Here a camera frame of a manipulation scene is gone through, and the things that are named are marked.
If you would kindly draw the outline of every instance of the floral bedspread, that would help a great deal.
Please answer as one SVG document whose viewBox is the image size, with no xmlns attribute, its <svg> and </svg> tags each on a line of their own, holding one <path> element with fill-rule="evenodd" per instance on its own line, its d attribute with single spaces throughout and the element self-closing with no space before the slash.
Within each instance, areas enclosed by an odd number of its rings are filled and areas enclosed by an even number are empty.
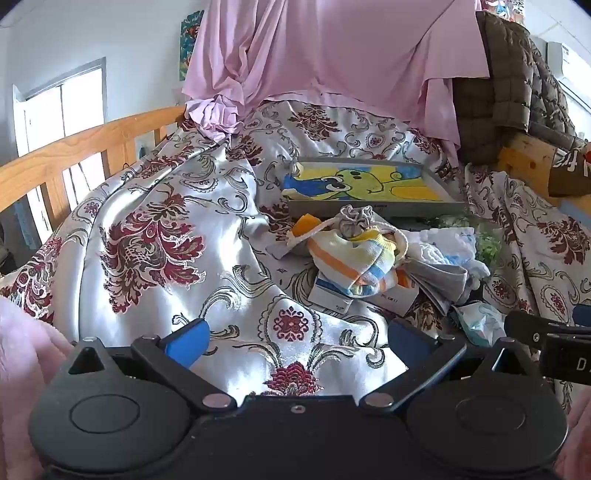
<svg viewBox="0 0 591 480">
<path fill-rule="evenodd" d="M 588 233 L 520 182 L 454 171 L 435 142 L 395 119 L 293 101 L 261 105 L 221 144 L 185 122 L 91 192 L 0 280 L 0 293 L 70 340 L 105 345 L 164 337 L 203 317 L 212 340 L 191 369 L 239 403 L 252 392 L 359 398 L 405 370 L 387 346 L 389 314 L 357 300 L 346 315 L 315 308 L 311 259 L 266 251 L 292 225 L 280 195 L 290 160 L 318 155 L 456 176 L 471 210 L 505 231 L 506 258 L 484 289 L 499 310 L 567 322 L 574 304 L 590 301 Z M 408 320 L 433 335 L 452 328 L 422 294 Z"/>
</svg>

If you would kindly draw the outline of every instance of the brown puffer jacket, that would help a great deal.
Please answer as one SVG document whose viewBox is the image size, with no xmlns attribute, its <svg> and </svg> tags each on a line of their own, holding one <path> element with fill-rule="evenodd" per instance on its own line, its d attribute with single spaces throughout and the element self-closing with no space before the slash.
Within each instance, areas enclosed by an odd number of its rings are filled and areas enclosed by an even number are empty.
<svg viewBox="0 0 591 480">
<path fill-rule="evenodd" d="M 463 163 L 495 163 L 516 130 L 570 150 L 576 138 L 566 97 L 529 32 L 490 12 L 477 12 L 491 78 L 453 81 Z"/>
</svg>

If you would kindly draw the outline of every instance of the yellow painting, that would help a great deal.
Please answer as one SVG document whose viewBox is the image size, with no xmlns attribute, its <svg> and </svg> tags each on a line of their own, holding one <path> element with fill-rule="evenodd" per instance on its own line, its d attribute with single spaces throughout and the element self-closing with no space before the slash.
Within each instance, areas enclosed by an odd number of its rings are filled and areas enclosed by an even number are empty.
<svg viewBox="0 0 591 480">
<path fill-rule="evenodd" d="M 298 163 L 296 170 L 283 184 L 283 195 L 292 200 L 442 201 L 411 164 Z"/>
</svg>

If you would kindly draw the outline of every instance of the pink fabric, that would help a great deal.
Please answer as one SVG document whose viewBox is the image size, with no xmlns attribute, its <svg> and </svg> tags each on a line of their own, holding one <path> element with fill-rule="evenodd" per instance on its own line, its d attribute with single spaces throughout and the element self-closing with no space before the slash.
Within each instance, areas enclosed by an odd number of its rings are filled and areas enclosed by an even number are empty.
<svg viewBox="0 0 591 480">
<path fill-rule="evenodd" d="M 474 0 L 212 0 L 183 92 L 215 141 L 263 100 L 293 99 L 459 145 L 453 77 L 488 77 Z"/>
<path fill-rule="evenodd" d="M 41 472 L 29 415 L 72 349 L 51 325 L 0 296 L 0 478 L 33 480 Z"/>
<path fill-rule="evenodd" d="M 591 478 L 591 387 L 577 397 L 569 413 L 569 437 L 556 462 L 564 480 Z"/>
</svg>

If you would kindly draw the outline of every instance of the wooden crib railing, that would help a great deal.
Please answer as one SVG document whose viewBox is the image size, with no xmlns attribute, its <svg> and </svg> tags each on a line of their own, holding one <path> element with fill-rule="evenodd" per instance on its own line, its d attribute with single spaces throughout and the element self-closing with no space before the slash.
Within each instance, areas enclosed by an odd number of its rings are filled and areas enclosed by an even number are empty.
<svg viewBox="0 0 591 480">
<path fill-rule="evenodd" d="M 63 138 L 0 167 L 0 212 L 41 186 L 51 227 L 70 214 L 62 172 L 100 153 L 105 178 L 135 162 L 135 137 L 154 132 L 158 145 L 166 127 L 183 120 L 184 105 L 162 108 L 114 120 Z"/>
</svg>

